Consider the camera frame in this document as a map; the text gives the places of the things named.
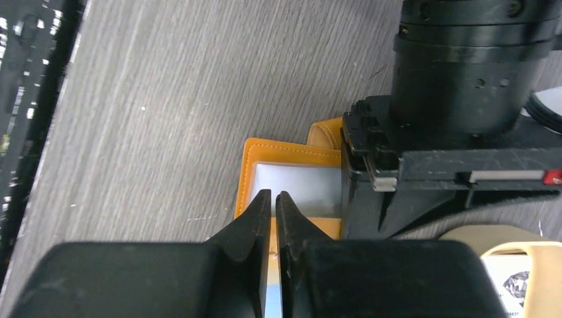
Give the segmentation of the credit card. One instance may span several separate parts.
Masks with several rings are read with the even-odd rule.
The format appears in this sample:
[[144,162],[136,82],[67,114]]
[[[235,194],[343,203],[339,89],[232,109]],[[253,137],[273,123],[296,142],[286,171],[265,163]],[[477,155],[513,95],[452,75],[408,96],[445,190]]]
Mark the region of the credit card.
[[481,258],[508,317],[523,317],[532,260],[527,254],[495,254]]

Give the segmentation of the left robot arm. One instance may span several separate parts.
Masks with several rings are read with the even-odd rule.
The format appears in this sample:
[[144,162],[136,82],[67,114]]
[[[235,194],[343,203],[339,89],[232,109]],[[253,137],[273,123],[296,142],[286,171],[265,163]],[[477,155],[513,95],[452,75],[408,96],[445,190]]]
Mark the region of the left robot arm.
[[404,1],[389,95],[343,114],[344,239],[561,194],[561,117],[533,91],[560,1]]

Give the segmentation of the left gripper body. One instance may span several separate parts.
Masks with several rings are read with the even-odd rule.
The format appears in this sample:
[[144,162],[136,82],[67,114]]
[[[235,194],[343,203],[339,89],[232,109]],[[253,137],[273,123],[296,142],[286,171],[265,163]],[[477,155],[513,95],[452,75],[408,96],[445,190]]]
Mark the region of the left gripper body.
[[561,135],[527,116],[492,138],[395,123],[390,98],[357,101],[343,115],[344,239],[386,239],[460,213],[555,199]]

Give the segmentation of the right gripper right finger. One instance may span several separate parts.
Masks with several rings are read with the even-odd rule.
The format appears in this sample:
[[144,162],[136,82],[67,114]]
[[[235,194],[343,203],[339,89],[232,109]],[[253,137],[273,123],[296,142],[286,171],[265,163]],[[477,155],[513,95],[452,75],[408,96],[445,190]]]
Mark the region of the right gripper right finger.
[[453,240],[334,240],[276,198],[284,317],[505,317],[480,258]]

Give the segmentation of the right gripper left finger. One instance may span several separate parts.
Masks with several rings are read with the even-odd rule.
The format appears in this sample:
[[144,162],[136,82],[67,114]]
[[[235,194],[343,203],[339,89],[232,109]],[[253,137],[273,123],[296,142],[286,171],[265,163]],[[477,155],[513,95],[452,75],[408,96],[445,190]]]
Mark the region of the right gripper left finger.
[[12,317],[263,317],[271,193],[203,242],[65,242]]

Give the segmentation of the orange leather card holder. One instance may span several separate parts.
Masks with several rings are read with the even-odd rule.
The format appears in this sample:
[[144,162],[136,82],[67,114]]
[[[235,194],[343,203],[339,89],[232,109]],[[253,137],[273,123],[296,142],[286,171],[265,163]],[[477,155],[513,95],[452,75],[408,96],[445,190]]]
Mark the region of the orange leather card holder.
[[311,125],[304,144],[248,138],[243,146],[235,216],[262,189],[288,192],[301,213],[333,239],[341,228],[340,117]]

